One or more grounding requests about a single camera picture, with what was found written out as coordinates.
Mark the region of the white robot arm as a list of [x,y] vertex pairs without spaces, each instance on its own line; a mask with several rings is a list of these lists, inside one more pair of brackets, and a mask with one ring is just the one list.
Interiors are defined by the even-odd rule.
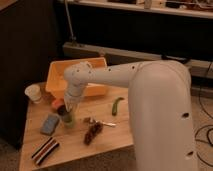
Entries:
[[198,171],[191,107],[191,76],[183,64],[159,60],[65,69],[64,100],[78,104],[87,84],[128,89],[128,108],[138,171]]

